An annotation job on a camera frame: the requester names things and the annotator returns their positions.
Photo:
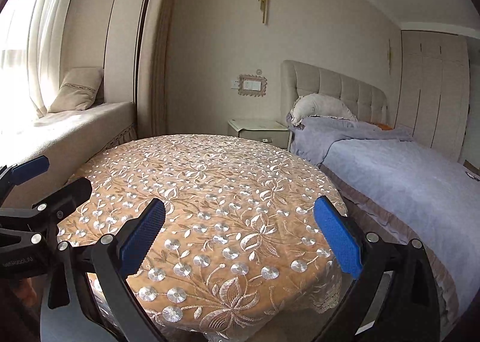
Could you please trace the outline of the beige window seat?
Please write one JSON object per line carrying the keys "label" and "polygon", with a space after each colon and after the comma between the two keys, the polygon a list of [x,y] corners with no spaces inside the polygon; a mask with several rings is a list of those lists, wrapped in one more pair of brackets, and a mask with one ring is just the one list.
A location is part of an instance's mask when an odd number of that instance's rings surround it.
{"label": "beige window seat", "polygon": [[48,114],[26,124],[1,123],[1,165],[47,156],[49,169],[16,186],[4,207],[29,208],[62,188],[95,154],[137,138],[133,103],[104,103],[84,111]]}

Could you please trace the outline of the beige cushion on window seat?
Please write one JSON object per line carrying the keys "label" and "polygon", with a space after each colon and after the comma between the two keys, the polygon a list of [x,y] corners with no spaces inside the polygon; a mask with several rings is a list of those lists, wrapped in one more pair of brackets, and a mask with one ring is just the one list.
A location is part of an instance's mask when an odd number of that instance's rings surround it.
{"label": "beige cushion on window seat", "polygon": [[95,102],[103,81],[103,68],[72,68],[65,75],[49,113],[84,111]]}

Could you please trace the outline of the lavender bedspread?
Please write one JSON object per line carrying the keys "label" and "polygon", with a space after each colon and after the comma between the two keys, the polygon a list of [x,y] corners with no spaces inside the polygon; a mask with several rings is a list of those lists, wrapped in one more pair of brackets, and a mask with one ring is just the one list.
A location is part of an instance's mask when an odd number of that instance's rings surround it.
{"label": "lavender bedspread", "polygon": [[424,244],[453,326],[479,291],[479,180],[401,129],[325,116],[288,127],[291,152],[334,182],[364,230]]}

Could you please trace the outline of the white sheer curtain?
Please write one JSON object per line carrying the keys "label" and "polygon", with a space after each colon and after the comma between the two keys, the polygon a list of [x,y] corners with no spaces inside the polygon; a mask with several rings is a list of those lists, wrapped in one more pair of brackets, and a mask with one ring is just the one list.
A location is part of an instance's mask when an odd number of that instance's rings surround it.
{"label": "white sheer curtain", "polygon": [[1,11],[1,113],[43,117],[60,85],[64,26],[71,0],[7,0]]}

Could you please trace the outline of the white wardrobe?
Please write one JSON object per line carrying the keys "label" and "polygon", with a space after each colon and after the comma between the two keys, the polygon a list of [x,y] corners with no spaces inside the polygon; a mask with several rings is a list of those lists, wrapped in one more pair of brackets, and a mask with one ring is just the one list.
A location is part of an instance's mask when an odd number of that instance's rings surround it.
{"label": "white wardrobe", "polygon": [[414,140],[456,162],[465,137],[470,63],[464,36],[402,32],[400,98],[395,119]]}

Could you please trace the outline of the beige tufted headboard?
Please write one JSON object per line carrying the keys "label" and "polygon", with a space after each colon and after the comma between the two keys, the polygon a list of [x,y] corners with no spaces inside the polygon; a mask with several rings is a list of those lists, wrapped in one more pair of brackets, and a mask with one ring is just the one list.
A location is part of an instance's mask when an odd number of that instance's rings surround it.
{"label": "beige tufted headboard", "polygon": [[283,119],[299,97],[324,94],[344,102],[358,120],[388,123],[386,95],[373,85],[294,60],[282,61],[280,78],[280,113]]}

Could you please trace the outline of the white bedside table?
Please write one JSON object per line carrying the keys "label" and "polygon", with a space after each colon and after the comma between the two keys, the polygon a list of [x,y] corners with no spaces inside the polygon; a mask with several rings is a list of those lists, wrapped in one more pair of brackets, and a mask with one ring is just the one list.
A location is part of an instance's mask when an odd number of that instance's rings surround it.
{"label": "white bedside table", "polygon": [[274,120],[229,120],[228,135],[259,141],[286,150],[290,131]]}

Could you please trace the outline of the white ruffled pillow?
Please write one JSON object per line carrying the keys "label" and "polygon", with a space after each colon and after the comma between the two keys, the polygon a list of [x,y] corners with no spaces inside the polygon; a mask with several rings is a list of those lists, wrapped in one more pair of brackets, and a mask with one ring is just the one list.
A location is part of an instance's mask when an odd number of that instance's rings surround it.
{"label": "white ruffled pillow", "polygon": [[295,126],[312,116],[327,116],[357,121],[357,117],[341,100],[325,94],[308,94],[298,98],[290,110],[290,120]]}

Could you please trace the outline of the framed wall switch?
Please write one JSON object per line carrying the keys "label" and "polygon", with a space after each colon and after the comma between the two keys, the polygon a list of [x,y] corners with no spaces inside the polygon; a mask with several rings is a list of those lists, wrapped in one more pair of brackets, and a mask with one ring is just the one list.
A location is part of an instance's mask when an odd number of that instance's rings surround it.
{"label": "framed wall switch", "polygon": [[268,80],[261,69],[253,74],[239,74],[230,83],[230,88],[241,96],[264,97],[266,95]]}

